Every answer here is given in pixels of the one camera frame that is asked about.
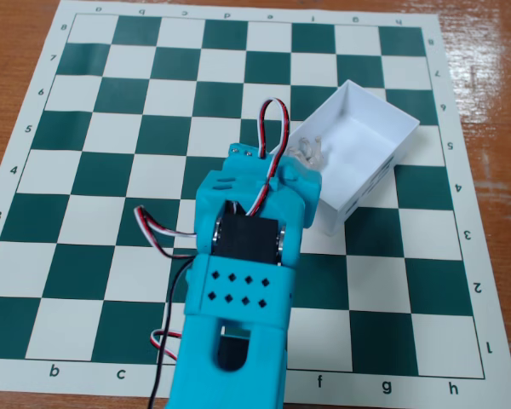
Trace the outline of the cyan gripper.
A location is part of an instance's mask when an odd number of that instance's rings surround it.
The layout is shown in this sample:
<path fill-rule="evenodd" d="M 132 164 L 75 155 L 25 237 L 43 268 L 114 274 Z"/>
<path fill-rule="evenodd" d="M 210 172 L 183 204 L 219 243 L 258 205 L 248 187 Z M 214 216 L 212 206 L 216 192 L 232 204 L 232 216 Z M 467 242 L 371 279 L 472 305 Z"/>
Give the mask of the cyan gripper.
<path fill-rule="evenodd" d="M 259 158 L 258 148 L 242 143 L 233 143 L 229 147 L 227 170 L 255 173 L 267 173 L 274 155 L 267 153 L 265 158 Z M 305 203 L 304 227 L 311 227 L 319 203 L 322 187 L 322 176 L 317 170 L 312 170 L 297 158 L 285 156 L 279 163 L 279 180 L 293 189 Z"/>

